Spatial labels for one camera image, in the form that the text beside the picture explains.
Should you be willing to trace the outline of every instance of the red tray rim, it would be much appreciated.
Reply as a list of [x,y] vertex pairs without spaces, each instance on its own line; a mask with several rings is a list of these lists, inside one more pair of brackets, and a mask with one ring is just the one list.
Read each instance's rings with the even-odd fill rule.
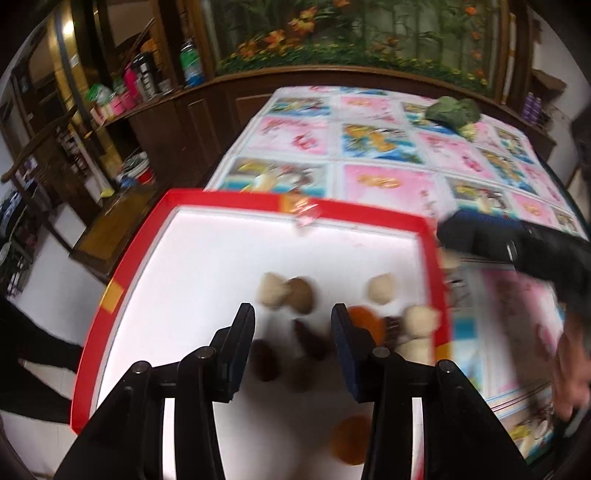
[[[144,220],[138,233],[124,253],[111,282],[107,285],[95,318],[90,327],[82,353],[74,395],[70,425],[80,433],[90,418],[97,378],[108,346],[109,338],[123,301],[136,272],[150,253],[162,226],[171,212],[183,206],[219,207],[259,212],[281,213],[284,196],[268,193],[240,193],[203,191],[201,189],[171,189]],[[444,277],[437,262],[437,242],[426,220],[422,217],[334,200],[314,200],[320,218],[371,225],[413,232],[423,251],[427,270],[430,304],[442,312],[441,325],[433,336],[437,347],[436,358],[447,357],[450,342],[450,320],[446,308]]]

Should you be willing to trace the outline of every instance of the hand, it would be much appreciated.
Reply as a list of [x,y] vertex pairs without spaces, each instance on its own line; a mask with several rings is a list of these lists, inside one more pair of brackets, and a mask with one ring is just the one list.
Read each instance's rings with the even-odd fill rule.
[[564,421],[571,418],[574,408],[585,407],[591,400],[591,358],[584,351],[583,339],[579,317],[567,312],[552,366],[554,410]]

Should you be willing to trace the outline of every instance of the thermos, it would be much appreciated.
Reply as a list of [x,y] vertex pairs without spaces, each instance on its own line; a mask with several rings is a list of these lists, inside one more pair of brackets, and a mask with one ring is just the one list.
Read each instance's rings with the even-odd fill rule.
[[158,84],[156,83],[157,71],[152,54],[150,52],[140,53],[134,58],[131,66],[136,72],[144,90],[145,99],[151,100],[159,92]]

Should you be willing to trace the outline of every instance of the orange ball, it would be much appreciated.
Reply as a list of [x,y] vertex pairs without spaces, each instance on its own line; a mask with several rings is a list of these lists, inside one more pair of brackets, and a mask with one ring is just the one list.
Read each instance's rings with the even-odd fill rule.
[[386,340],[386,323],[375,311],[359,305],[348,307],[347,310],[353,325],[368,330],[376,345],[384,344]]
[[332,454],[349,465],[361,465],[369,447],[371,419],[355,416],[343,420],[333,429]]

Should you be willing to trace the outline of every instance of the wooden frame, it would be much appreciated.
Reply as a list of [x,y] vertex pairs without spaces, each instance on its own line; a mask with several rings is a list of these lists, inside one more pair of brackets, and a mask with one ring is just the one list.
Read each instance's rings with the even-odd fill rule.
[[499,3],[499,53],[496,57],[496,80],[493,98],[500,105],[507,75],[507,61],[509,60],[509,0],[500,0]]
[[509,8],[517,18],[517,45],[515,70],[507,106],[521,113],[531,83],[531,69],[534,61],[534,20],[529,7],[523,0],[509,0]]

